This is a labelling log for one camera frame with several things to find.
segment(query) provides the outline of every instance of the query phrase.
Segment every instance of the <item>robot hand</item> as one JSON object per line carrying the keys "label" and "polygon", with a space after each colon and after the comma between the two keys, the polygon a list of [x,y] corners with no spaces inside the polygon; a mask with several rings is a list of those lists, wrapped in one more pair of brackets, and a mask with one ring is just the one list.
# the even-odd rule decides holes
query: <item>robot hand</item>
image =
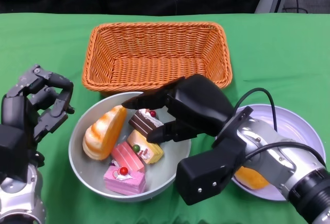
{"label": "robot hand", "polygon": [[322,157],[251,118],[250,107],[236,113],[207,78],[183,77],[122,105],[130,109],[166,106],[176,118],[151,131],[148,142],[181,141],[201,133],[216,137],[212,150],[183,159],[177,166],[175,184],[188,205],[219,194],[245,166],[273,184],[308,223],[328,223],[330,174]]}
{"label": "robot hand", "polygon": [[41,201],[44,165],[38,143],[73,114],[73,83],[33,66],[2,99],[0,125],[0,223],[45,223]]}

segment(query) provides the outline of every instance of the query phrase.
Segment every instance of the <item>orange wicker basket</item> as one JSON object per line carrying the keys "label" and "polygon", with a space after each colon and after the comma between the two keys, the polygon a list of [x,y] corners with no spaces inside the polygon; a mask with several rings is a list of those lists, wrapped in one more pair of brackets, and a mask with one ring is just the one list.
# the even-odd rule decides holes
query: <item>orange wicker basket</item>
{"label": "orange wicker basket", "polygon": [[111,23],[92,31],[82,84],[103,94],[145,91],[195,73],[221,88],[232,81],[226,36],[219,24]]}

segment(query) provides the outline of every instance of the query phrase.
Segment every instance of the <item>green table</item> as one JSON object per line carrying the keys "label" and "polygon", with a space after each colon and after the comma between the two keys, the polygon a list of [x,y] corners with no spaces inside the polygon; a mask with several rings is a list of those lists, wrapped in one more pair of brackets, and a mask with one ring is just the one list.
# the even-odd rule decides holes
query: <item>green table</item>
{"label": "green table", "polygon": [[[79,117],[100,99],[81,85],[81,71],[93,27],[106,22],[215,21],[226,32],[234,80],[225,89],[232,103],[254,87],[265,87],[275,104],[307,120],[330,152],[330,15],[228,14],[188,17],[108,15],[0,15],[0,92],[39,63],[75,84],[76,113],[39,145],[46,157],[42,198],[49,224],[58,223],[304,223],[287,202],[258,199],[230,183],[220,195],[186,206],[171,186],[150,201],[113,202],[83,186],[71,170],[68,144]],[[261,93],[244,104],[267,103]],[[211,137],[197,138],[192,154],[210,148]]]}

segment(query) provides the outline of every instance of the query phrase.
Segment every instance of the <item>red cherry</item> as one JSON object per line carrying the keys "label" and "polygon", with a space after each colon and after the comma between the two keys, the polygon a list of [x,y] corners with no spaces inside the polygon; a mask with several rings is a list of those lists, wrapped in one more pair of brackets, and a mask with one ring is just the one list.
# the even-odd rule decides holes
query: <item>red cherry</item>
{"label": "red cherry", "polygon": [[122,167],[122,168],[120,168],[119,172],[120,172],[120,175],[125,176],[128,174],[128,169],[126,167]]}
{"label": "red cherry", "polygon": [[152,117],[156,117],[156,112],[154,111],[154,110],[150,110],[150,116],[152,116]]}

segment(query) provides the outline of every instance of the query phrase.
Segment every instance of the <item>orange food item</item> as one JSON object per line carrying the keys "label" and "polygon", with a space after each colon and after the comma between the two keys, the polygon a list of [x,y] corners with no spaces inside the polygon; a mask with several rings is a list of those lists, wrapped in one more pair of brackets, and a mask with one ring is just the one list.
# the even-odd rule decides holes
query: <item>orange food item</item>
{"label": "orange food item", "polygon": [[82,148],[90,158],[101,161],[110,155],[120,135],[126,115],[127,110],[118,105],[86,130]]}
{"label": "orange food item", "polygon": [[235,173],[235,177],[240,183],[250,189],[261,189],[269,185],[268,181],[258,172],[243,166]]}

